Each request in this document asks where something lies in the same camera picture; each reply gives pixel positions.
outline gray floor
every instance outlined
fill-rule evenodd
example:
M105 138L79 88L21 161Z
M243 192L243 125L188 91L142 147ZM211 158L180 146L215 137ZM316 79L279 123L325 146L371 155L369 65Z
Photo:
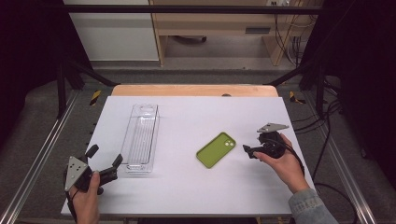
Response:
M95 63L97 71L121 83L236 83L262 84L274 80L293 68L285 58L282 65L270 65L268 55L260 38L209 36L206 43L196 40L173 38L169 42L164 67L152 63ZM78 92L76 106L49 154L32 191L19 213L19 221L26 218L40 218L49 223L59 219L70 220L60 214L64 203L62 173L68 156L80 155L94 132L94 124L99 119L106 96L111 88L105 87L88 77L86 86ZM290 90L298 99L304 95L295 83L298 77L279 86L278 93L284 98L291 120L305 119L313 115L308 105L292 103ZM89 105L93 92L101 90L96 105ZM328 102L336 97L326 93ZM0 211L5 211L12 201L19 185L29 172L35 156L43 146L57 115L56 83L31 91L26 97L26 105L20 114L12 135L0 151ZM295 122L294 129L303 127L313 119ZM359 184L365 200L369 204L377 223L396 223L396 192L383 176L375 161L361 157L355 136L342 113L331 116L332 137L346 159L352 174ZM318 129L297 135L300 147L313 171L318 160L323 139ZM344 185L328 153L321 162L316 181L330 184L345 192ZM351 223L353 213L348 202L340 195L325 188L318 188L320 197L340 223ZM120 220L104 217L109 220Z

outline white cabinet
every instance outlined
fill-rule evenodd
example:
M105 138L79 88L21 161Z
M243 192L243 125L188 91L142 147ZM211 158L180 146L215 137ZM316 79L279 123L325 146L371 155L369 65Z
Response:
M148 5L148 0L64 0L66 5ZM149 13L70 13L91 61L159 61Z

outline aluminum rail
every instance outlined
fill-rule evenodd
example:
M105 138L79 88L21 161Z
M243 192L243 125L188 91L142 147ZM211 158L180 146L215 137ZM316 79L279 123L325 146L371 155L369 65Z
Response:
M35 158L32 166L30 167L29 172L26 174L26 177L23 179L20 187L14 195L14 198L9 203L7 209L0 217L1 224L12 224L17 220L18 214L20 213L24 203L26 202L27 197L32 191L33 186L35 185L38 176L40 175L41 170L43 169L49 154L51 153L75 103L78 98L79 91L72 91L72 94L68 100L68 107L66 108L64 115L55 121L55 124L52 127L44 145L38 152L38 155Z
M312 92L304 91L304 97L305 99L307 99L307 102L311 107L311 110L315 114L316 113L315 100L312 95ZM322 125L319 128L319 130L323 139L325 139L327 132L329 131L327 124ZM331 134L329 136L328 144L329 144L328 145L329 154L332 158L332 162L335 166L335 169L337 170L337 173L340 175L340 179L343 182L344 187L346 188L346 193L349 196L350 201L352 201L352 203L355 205L361 223L375 224L376 221L373 216L373 213L369 205L367 204L366 200L364 199L364 196L361 193L361 189L359 188L358 183L356 183L353 174L350 172L347 163L345 162L343 156L340 153L340 150L338 150L338 147L335 144L334 139L332 139Z
M42 5L69 13L196 13L322 15L341 12L335 7L145 6L145 5Z

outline wrist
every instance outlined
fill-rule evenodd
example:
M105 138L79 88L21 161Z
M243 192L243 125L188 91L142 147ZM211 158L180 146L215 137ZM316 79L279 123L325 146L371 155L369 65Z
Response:
M303 179L301 181L296 181L293 184L288 185L288 187L289 187L289 190L291 191L291 193L293 193L293 194L295 194L301 190L310 189L310 187L305 179Z

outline metal bracket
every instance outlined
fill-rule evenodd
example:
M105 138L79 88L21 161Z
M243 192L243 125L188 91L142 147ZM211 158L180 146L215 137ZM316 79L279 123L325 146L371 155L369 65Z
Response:
M258 133L272 133L272 132L276 132L278 130L287 129L287 128L289 128L289 125L267 123L266 125L262 126L259 130L257 130L257 132Z
M67 166L67 176L66 183L64 184L64 191L69 191L87 168L88 164L77 159L76 157L71 156Z

